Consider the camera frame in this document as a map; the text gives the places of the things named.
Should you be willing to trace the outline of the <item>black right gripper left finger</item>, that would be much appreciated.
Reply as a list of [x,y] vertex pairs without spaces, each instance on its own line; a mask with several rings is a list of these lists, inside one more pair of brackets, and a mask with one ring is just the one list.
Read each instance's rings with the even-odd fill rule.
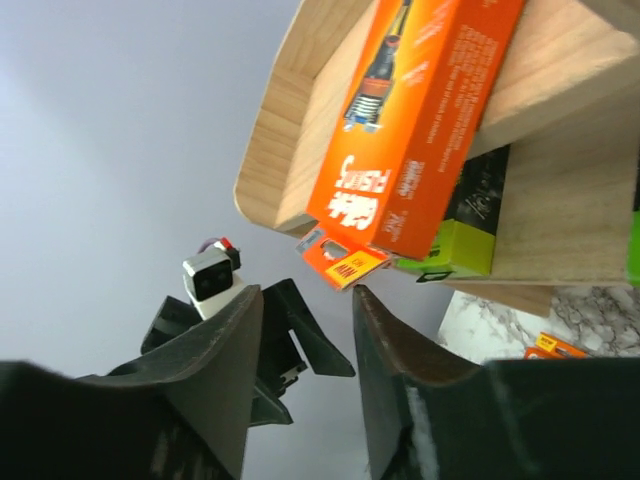
[[237,479],[256,377],[255,285],[106,376],[1,365],[5,479]]

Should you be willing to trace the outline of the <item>light wooden two-tier shelf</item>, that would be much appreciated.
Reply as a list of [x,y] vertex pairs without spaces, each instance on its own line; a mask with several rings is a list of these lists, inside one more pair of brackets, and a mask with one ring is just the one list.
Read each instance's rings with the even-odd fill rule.
[[[234,200],[301,237],[305,208],[375,14],[372,1],[303,1],[273,64]],[[639,152],[639,5],[531,1],[474,139],[510,144],[493,269],[458,290],[534,314],[555,287],[629,281]]]

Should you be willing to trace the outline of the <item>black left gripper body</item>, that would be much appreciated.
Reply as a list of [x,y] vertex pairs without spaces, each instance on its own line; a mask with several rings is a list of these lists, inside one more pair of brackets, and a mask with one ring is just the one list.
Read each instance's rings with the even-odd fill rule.
[[[141,352],[146,354],[210,319],[245,287],[236,277],[233,285],[203,301],[188,303],[168,296],[147,331]],[[290,425],[293,419],[280,401],[299,375],[310,368],[317,375],[353,377],[349,360],[329,340],[288,278],[262,291],[262,330],[252,400],[252,426]]]

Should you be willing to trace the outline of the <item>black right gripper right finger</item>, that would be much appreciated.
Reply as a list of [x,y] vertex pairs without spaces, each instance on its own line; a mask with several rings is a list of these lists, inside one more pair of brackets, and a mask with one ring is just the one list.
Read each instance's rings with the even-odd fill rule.
[[457,356],[365,286],[353,328],[375,479],[635,479],[635,358]]

